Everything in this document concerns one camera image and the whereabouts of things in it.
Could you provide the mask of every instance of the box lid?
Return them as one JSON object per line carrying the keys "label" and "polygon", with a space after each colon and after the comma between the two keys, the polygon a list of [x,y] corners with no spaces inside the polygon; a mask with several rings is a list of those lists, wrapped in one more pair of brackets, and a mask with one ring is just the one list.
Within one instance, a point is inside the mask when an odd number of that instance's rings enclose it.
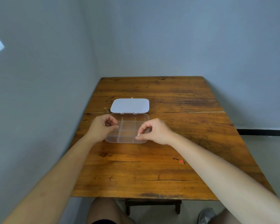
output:
{"label": "box lid", "polygon": [[146,113],[149,110],[149,100],[144,98],[120,98],[113,101],[113,113]]}

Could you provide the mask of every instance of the finger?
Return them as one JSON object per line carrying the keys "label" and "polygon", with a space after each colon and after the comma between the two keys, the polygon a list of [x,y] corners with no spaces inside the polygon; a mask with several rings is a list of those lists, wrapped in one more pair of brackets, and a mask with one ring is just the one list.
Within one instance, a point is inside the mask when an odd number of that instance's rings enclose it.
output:
{"label": "finger", "polygon": [[118,128],[119,128],[119,126],[117,126],[117,125],[107,127],[108,134],[117,130]]}
{"label": "finger", "polygon": [[140,126],[138,133],[144,133],[149,127],[153,126],[153,123],[154,123],[154,119],[146,121]]}
{"label": "finger", "polygon": [[136,140],[153,140],[153,135],[152,133],[145,133],[141,134],[140,136],[135,137]]}
{"label": "finger", "polygon": [[112,125],[111,123],[118,124],[117,120],[110,114],[103,115],[102,117],[104,122],[108,122],[110,125]]}

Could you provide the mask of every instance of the person's left hand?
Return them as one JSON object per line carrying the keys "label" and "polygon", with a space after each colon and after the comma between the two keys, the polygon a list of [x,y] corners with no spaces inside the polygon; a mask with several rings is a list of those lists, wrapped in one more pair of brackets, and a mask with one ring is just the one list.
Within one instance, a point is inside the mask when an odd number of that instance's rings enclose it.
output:
{"label": "person's left hand", "polygon": [[117,120],[110,114],[97,116],[92,121],[86,135],[93,143],[101,142],[109,133],[119,128],[116,124],[118,124]]}

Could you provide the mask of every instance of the wooden table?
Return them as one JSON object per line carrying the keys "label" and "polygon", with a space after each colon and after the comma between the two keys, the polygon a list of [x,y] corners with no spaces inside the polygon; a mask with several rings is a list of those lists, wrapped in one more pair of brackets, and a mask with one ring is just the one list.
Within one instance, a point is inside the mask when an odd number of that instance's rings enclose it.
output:
{"label": "wooden table", "polygon": [[[147,98],[150,119],[160,118],[178,134],[237,166],[270,191],[270,184],[203,77],[102,78],[87,105],[71,146],[92,120],[110,113],[118,98]],[[170,146],[96,144],[72,196],[217,200],[189,164]]]}

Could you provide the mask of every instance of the light blue wall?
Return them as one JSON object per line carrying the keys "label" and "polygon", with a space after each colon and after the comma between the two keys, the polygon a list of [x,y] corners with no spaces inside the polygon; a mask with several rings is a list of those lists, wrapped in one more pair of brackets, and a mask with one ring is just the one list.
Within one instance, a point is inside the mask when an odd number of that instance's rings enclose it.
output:
{"label": "light blue wall", "polygon": [[237,128],[280,129],[280,0],[84,0],[101,77],[204,76]]}
{"label": "light blue wall", "polygon": [[0,223],[64,154],[99,80],[79,1],[0,0]]}

